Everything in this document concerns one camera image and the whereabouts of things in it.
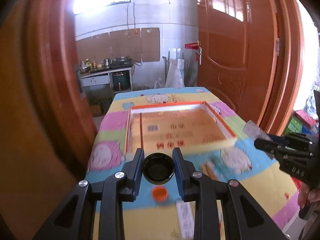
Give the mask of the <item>person's hand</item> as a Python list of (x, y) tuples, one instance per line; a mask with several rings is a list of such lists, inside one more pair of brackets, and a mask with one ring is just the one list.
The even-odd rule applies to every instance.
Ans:
[(300, 207), (299, 217), (306, 219), (310, 209), (319, 203), (319, 188), (312, 189), (307, 184), (302, 183), (299, 189), (297, 203)]

